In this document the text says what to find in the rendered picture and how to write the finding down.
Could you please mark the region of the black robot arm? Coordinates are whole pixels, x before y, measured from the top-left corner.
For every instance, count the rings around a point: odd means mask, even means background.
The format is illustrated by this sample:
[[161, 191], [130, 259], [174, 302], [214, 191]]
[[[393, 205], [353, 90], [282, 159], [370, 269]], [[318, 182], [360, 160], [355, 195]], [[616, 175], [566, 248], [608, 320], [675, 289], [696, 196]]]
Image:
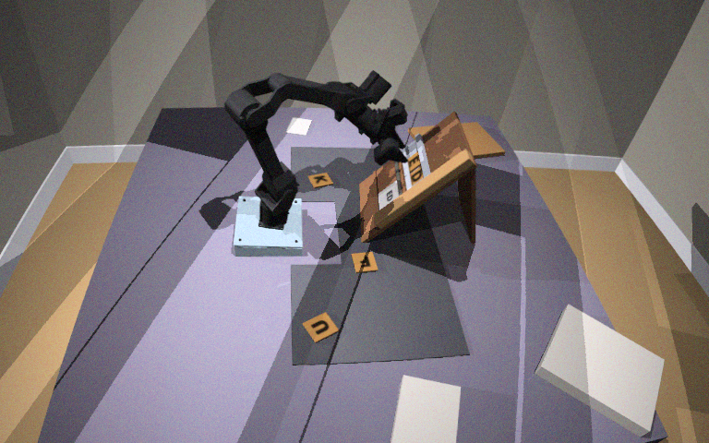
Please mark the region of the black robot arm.
[[[225, 110], [241, 127], [263, 170], [263, 181], [255, 190], [260, 198], [258, 227], [283, 230], [288, 212], [297, 193], [296, 176], [279, 162], [266, 127], [270, 119], [287, 99], [325, 105], [334, 111], [339, 123], [345, 117], [354, 126], [362, 126], [372, 109], [390, 89], [391, 84], [372, 70], [357, 87], [354, 83], [330, 81], [320, 84], [306, 79], [273, 73], [268, 77], [248, 82], [235, 90], [224, 103]], [[254, 96], [272, 92], [267, 102], [260, 103]], [[381, 126], [389, 129], [407, 122], [405, 104], [393, 99], [390, 108], [378, 109]]]

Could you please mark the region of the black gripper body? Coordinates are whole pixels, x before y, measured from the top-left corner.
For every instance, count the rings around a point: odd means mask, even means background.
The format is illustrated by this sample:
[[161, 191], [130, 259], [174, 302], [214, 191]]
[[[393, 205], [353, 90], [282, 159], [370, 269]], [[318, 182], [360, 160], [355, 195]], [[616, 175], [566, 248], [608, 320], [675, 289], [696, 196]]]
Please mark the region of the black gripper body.
[[374, 157], [375, 162], [382, 165], [396, 156], [399, 153], [399, 148], [397, 142], [389, 137], [390, 130], [381, 126], [378, 115], [378, 110], [372, 109], [369, 119], [362, 126], [357, 127], [358, 133], [366, 134], [372, 145], [376, 142], [380, 144], [374, 149]]

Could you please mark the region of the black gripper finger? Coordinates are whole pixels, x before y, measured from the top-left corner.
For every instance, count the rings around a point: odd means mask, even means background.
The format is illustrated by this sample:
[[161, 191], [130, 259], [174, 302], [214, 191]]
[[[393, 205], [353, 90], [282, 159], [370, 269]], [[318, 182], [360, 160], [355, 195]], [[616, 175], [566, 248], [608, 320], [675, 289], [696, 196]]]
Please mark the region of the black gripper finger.
[[393, 138], [395, 141], [398, 140], [399, 149], [404, 149], [404, 148], [405, 148], [405, 146], [404, 146], [402, 140], [400, 139], [399, 135], [398, 135], [397, 132], [395, 131], [395, 126], [390, 128], [389, 137], [390, 137], [390, 138]]
[[[399, 148], [398, 140], [396, 140], [396, 142], [397, 142], [398, 148]], [[405, 156], [401, 153], [401, 151], [399, 150], [398, 152], [399, 152], [399, 153], [398, 153], [396, 156], [394, 156], [392, 159], [390, 159], [390, 161], [393, 161], [393, 162], [401, 162], [401, 163], [407, 163], [408, 161], [407, 161], [407, 159], [405, 158]]]

